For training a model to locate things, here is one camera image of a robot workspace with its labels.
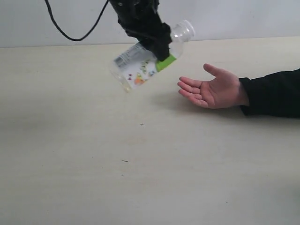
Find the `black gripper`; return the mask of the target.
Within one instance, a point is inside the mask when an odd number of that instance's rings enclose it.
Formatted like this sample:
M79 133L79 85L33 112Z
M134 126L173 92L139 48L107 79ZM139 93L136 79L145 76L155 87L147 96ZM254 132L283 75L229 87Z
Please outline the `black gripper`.
M169 57L171 28L160 19L158 0L111 0L110 4L129 37L136 38L159 61Z

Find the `person's open hand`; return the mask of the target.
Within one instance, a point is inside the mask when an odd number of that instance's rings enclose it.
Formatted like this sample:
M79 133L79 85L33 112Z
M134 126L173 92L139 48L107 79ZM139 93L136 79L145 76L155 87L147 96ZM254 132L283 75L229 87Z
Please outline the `person's open hand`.
M224 109L234 106L249 106L248 95L233 73L210 64L203 69L214 76L210 81L180 77L179 93L196 106L207 109Z

